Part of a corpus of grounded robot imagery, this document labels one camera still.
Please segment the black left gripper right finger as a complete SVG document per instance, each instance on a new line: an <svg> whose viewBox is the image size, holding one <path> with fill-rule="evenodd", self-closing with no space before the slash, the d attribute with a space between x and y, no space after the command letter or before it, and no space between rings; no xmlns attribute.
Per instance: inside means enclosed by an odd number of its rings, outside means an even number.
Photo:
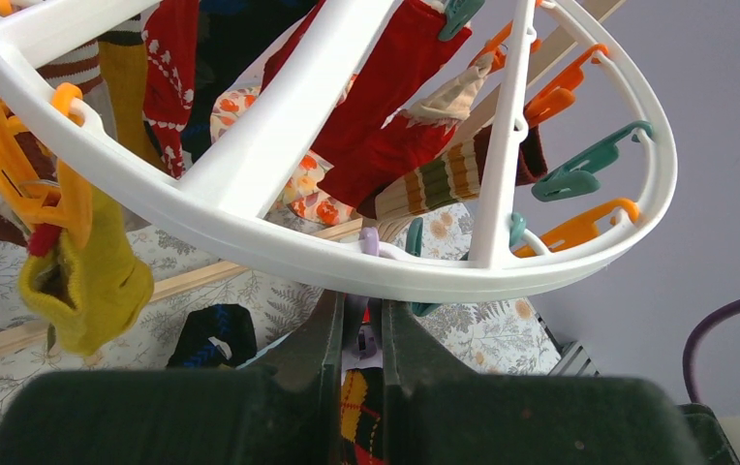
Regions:
<svg viewBox="0 0 740 465"><path fill-rule="evenodd" d="M449 414L438 396L445 384L476 374L430 334L411 304L383 300L384 454L388 464L449 464L456 457Z"/></svg>

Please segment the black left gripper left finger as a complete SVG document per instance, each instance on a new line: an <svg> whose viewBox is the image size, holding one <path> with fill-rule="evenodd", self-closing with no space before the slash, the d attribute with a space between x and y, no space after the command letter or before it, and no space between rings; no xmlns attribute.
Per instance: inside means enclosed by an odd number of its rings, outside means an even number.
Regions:
<svg viewBox="0 0 740 465"><path fill-rule="evenodd" d="M236 464L337 464L344 296L325 291L308 320L234 372L244 399Z"/></svg>

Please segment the lilac plastic clip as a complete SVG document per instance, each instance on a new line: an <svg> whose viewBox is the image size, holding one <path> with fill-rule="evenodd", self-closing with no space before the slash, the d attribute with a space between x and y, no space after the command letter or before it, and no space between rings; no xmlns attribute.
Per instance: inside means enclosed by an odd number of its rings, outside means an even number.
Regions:
<svg viewBox="0 0 740 465"><path fill-rule="evenodd" d="M378 257L380 237L375 227L364 227L359 233L361 252ZM361 358L366 353L367 343L373 342L377 350L376 337L381 335L381 301L378 298L360 294L346 294L343 299L344 323L342 334L342 351Z"/></svg>

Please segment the white round clip hanger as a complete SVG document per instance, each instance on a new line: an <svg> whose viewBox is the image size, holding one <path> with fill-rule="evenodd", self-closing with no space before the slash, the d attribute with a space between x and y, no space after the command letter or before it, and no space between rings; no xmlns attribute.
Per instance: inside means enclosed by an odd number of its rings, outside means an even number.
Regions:
<svg viewBox="0 0 740 465"><path fill-rule="evenodd" d="M57 157L75 184L64 200L98 191L141 218L222 259L293 281L402 301L473 302L537 295L572 284L622 256L657 226L677 181L674 137L649 83L603 27L574 1L522 1L508 40L506 79L490 126L459 139L492 58L429 97L412 93L469 39L449 42L442 1L279 3L262 14L268 37L288 38L252 89L213 93L209 148L184 165L180 136L196 108L196 1L0 1L0 98ZM620 197L544 234L514 233L513 197L547 179L539 124L573 102L572 63L525 96L536 10L554 16L603 67L634 112L623 136L639 142L646 175ZM59 101L45 64L141 22L147 88L131 121L159 163L110 136L80 97ZM328 226L362 214L404 224L455 202L478 201L462 261L418 258L383 243L376 256L267 221L286 206Z"/></svg>

